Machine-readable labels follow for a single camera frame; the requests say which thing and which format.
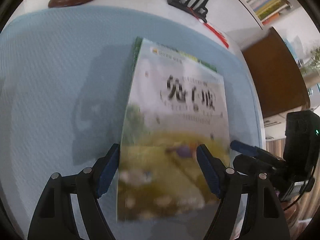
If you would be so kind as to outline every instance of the blue tablecloth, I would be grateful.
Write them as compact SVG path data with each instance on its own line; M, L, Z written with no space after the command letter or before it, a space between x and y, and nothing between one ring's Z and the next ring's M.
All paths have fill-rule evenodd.
M123 8L80 6L20 16L0 34L0 194L23 235L52 173L76 174L120 141L137 36L216 65L224 77L231 139L262 146L247 66L209 38ZM116 183L100 205L117 239L132 240L202 239L215 210L116 223ZM79 231L85 235L83 225Z

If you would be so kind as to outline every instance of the book cover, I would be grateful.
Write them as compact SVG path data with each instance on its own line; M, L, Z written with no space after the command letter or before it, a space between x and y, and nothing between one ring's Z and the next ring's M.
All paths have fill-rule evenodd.
M124 118L118 220L145 220L201 209L219 200L196 160L205 144L229 165L223 77L184 52L137 40Z

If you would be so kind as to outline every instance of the black cable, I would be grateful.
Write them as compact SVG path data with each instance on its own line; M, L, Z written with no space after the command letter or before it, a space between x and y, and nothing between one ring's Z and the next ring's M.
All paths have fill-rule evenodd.
M297 202L302 198L302 195L306 192L306 187L309 185L311 178L312 178L313 175L315 174L315 170L316 170L316 167L313 166L313 170L312 170L311 176L310 176L310 178L309 178L308 184L304 187L304 189L303 189L303 191L301 192L301 194L299 195L299 197L297 197L297 199L296 199L295 201L293 201L289 206L287 206L286 208L284 208L283 211L286 211L287 209L291 208L295 203L297 203Z

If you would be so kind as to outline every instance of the silver bolt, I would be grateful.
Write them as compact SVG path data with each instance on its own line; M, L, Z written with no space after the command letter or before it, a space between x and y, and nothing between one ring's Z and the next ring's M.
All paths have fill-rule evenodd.
M91 171L92 171L91 167L86 167L83 169L83 173L85 173L85 174L89 174Z
M56 179L59 177L59 173L55 172L54 174L51 175L51 179Z
M266 174L264 174L264 173L260 173L260 174L259 174L259 178L260 178L260 179L266 179L267 176L266 176Z
M235 170L233 168L226 168L226 173L228 174L234 174Z

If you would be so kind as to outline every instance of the brown chair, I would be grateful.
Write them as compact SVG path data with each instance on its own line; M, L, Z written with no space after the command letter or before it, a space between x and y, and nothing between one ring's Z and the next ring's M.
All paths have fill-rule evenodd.
M263 118L291 109L310 108L300 70L274 28L243 52L260 101Z

